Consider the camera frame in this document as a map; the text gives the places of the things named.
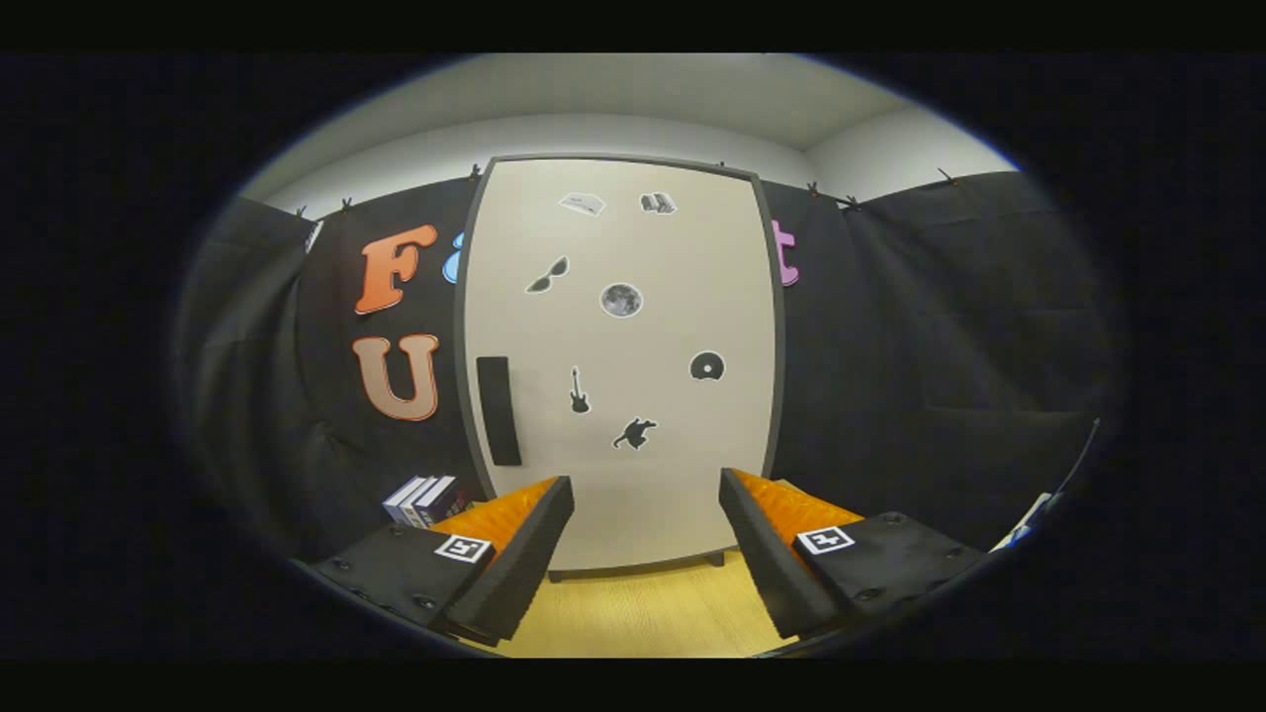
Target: black fabric backdrop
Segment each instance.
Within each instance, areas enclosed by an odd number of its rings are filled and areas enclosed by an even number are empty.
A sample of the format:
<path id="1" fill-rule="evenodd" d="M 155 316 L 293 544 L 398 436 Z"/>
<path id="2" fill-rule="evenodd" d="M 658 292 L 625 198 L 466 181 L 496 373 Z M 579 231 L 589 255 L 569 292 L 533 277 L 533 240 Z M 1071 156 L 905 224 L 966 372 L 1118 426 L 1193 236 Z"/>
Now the black fabric backdrop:
<path id="1" fill-rule="evenodd" d="M 1115 416 L 1125 341 L 1075 215 L 1020 172 L 956 182 L 843 213 L 766 184 L 800 269 L 774 476 L 989 549 Z"/>
<path id="2" fill-rule="evenodd" d="M 456 393 L 454 285 L 441 274 L 476 181 L 454 179 L 308 220 L 238 200 L 191 276 L 180 346 L 191 447 L 213 490 L 280 554 L 318 560 L 386 523 L 415 474 L 479 493 Z M 1019 172 L 962 177 L 842 213 L 765 182 L 795 236 L 785 260 L 786 383 L 774 476 L 863 516 L 906 514 L 991 547 L 1117 407 L 1122 324 L 1075 217 Z M 361 250 L 434 226 L 403 300 L 357 315 Z M 379 413 L 354 340 L 438 337 L 438 408 Z"/>

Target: door bottom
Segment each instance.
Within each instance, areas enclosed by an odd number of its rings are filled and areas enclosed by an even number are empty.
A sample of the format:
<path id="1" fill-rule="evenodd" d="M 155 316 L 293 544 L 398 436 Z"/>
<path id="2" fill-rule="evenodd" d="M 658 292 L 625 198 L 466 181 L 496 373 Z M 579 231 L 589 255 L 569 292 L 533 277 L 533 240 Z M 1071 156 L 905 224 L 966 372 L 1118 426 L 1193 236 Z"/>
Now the door bottom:
<path id="1" fill-rule="evenodd" d="M 680 559 L 652 561 L 649 564 L 636 564 L 633 566 L 610 566 L 606 569 L 551 570 L 549 583 L 558 583 L 566 579 L 606 579 L 615 576 L 634 576 L 639 574 L 658 574 L 663 571 L 672 571 L 676 569 L 698 566 L 704 563 L 720 568 L 725 565 L 727 551 L 738 551 L 738 546 L 728 546 L 725 549 L 718 549 L 715 551 L 705 551 L 703 554 L 695 554 L 693 556 L 682 556 Z"/>

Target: paper sticker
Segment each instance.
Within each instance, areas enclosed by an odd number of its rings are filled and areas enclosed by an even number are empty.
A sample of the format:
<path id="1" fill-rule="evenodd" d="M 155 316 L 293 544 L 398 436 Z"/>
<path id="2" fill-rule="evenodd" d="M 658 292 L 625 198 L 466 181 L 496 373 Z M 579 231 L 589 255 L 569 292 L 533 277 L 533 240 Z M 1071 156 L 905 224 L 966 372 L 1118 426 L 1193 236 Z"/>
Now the paper sticker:
<path id="1" fill-rule="evenodd" d="M 606 208 L 606 203 L 601 198 L 590 193 L 568 193 L 558 204 L 568 210 L 575 210 L 592 218 L 600 215 L 603 209 Z"/>
<path id="2" fill-rule="evenodd" d="M 642 310 L 644 300 L 638 288 L 630 284 L 617 283 L 603 289 L 599 303 L 603 310 L 611 317 L 627 319 Z"/>
<path id="3" fill-rule="evenodd" d="M 549 288 L 553 286 L 553 279 L 566 275 L 570 270 L 571 267 L 570 264 L 567 262 L 567 256 L 565 255 L 562 257 L 558 257 L 558 260 L 549 266 L 549 271 L 546 272 L 544 276 L 542 276 L 537 281 L 529 284 L 528 289 L 525 289 L 524 291 L 527 291 L 528 294 L 541 294 L 542 291 L 549 291 Z"/>
<path id="4" fill-rule="evenodd" d="M 719 381 L 725 374 L 725 360 L 715 351 L 700 351 L 690 360 L 690 378 Z"/>
<path id="5" fill-rule="evenodd" d="M 677 204 L 672 201 L 672 198 L 667 193 L 643 193 L 641 201 L 643 213 L 671 215 L 677 212 Z"/>
<path id="6" fill-rule="evenodd" d="M 642 446 L 646 445 L 646 431 L 657 427 L 660 427 L 660 423 L 643 421 L 642 418 L 633 418 L 633 422 L 624 426 L 624 435 L 611 442 L 611 447 L 619 450 L 620 442 L 628 442 L 633 446 L 633 450 L 641 450 Z"/>

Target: stack of books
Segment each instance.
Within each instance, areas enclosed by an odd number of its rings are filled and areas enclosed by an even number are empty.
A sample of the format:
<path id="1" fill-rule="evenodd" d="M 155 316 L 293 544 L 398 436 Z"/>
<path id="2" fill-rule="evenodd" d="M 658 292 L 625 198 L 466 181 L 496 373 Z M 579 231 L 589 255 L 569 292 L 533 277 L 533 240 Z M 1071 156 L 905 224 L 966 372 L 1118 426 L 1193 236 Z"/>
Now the stack of books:
<path id="1" fill-rule="evenodd" d="M 433 527 L 472 505 L 452 475 L 413 478 L 382 503 L 394 522 L 419 530 Z"/>

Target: orange foam pad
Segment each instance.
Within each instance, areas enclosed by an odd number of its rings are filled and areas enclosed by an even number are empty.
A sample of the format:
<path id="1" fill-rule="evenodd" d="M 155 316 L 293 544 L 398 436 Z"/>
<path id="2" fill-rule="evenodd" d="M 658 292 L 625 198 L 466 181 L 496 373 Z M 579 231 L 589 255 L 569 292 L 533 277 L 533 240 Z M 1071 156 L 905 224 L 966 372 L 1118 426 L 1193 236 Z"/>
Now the orange foam pad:
<path id="1" fill-rule="evenodd" d="M 501 552 L 505 551 L 505 547 L 510 545 L 510 540 L 518 533 L 523 522 L 528 519 L 528 514 L 532 514 L 537 503 L 541 502 L 541 498 L 544 497 L 546 492 L 549 490 L 549 486 L 557 479 L 541 480 L 518 492 L 498 497 L 491 502 L 437 523 L 430 527 L 430 531 L 491 541 L 495 552 L 489 565 L 492 565 L 501 556 Z"/>
<path id="2" fill-rule="evenodd" d="M 768 519 L 775 533 L 805 569 L 809 569 L 808 564 L 791 546 L 798 533 L 827 527 L 843 527 L 863 519 L 848 509 L 841 509 L 829 502 L 809 497 L 779 483 L 742 470 L 734 470 L 734 474 L 761 507 L 761 512 L 765 512 L 765 518 Z"/>

